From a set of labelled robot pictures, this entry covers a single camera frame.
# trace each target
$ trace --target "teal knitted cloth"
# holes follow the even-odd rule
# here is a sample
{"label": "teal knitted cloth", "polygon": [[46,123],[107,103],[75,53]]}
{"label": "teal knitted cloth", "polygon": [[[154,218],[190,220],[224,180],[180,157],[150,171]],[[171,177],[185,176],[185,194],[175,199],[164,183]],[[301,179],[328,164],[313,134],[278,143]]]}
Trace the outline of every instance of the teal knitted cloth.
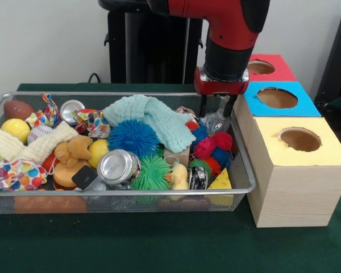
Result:
{"label": "teal knitted cloth", "polygon": [[156,132],[160,143],[174,154],[186,149],[196,139],[185,126],[190,118],[174,112],[154,97],[123,97],[105,108],[103,115],[112,127],[127,119],[147,123]]}

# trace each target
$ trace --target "polka dot fabric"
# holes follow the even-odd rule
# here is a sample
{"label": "polka dot fabric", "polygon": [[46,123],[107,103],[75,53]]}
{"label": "polka dot fabric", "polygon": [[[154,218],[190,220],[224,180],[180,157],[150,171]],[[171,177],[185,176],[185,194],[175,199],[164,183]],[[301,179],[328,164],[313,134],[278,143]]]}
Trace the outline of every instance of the polka dot fabric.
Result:
{"label": "polka dot fabric", "polygon": [[47,173],[35,163],[9,162],[0,156],[0,191],[34,191],[47,182]]}

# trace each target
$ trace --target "plush teddy bear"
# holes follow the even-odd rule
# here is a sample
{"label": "plush teddy bear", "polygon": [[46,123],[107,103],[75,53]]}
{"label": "plush teddy bear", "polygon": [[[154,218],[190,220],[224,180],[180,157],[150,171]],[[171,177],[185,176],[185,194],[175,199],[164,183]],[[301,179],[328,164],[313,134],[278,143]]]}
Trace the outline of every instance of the plush teddy bear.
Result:
{"label": "plush teddy bear", "polygon": [[60,143],[55,149],[55,157],[65,163],[67,168],[72,168],[79,159],[89,160],[92,158],[92,154],[88,150],[92,143],[92,138],[79,135],[70,142]]}

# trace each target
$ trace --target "metal basket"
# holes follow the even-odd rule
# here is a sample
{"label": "metal basket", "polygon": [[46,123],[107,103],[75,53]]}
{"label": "metal basket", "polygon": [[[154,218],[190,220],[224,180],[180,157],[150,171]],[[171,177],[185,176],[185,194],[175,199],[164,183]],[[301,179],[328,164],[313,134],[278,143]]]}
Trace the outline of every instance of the metal basket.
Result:
{"label": "metal basket", "polygon": [[[34,109],[45,108],[40,92],[16,92],[0,97],[0,126],[6,120],[6,101],[20,100]],[[137,93],[52,92],[60,107],[67,100],[79,100],[88,109],[104,109],[122,97]],[[179,106],[199,111],[201,97],[196,93],[147,93],[173,110]],[[209,97],[207,112],[215,112],[220,100]],[[255,177],[234,114],[226,120],[224,131],[234,137],[231,167],[232,190],[195,191],[12,191],[0,192],[0,214],[18,213],[108,213],[108,212],[180,212],[233,211],[244,195],[255,187]]]}

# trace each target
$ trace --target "yellow ball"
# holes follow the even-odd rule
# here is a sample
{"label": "yellow ball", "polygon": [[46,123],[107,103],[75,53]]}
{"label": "yellow ball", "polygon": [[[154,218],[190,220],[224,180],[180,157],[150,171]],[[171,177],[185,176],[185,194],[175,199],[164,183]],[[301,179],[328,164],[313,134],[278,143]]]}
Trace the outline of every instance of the yellow ball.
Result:
{"label": "yellow ball", "polygon": [[12,118],[8,119],[4,124],[1,126],[1,130],[11,134],[12,136],[18,138],[24,144],[27,142],[27,138],[30,133],[29,125],[19,119],[19,118]]}
{"label": "yellow ball", "polygon": [[92,158],[89,160],[89,163],[94,169],[97,168],[97,165],[103,156],[109,152],[107,145],[108,143],[105,139],[99,139],[92,143],[89,147],[89,151],[92,154]]}

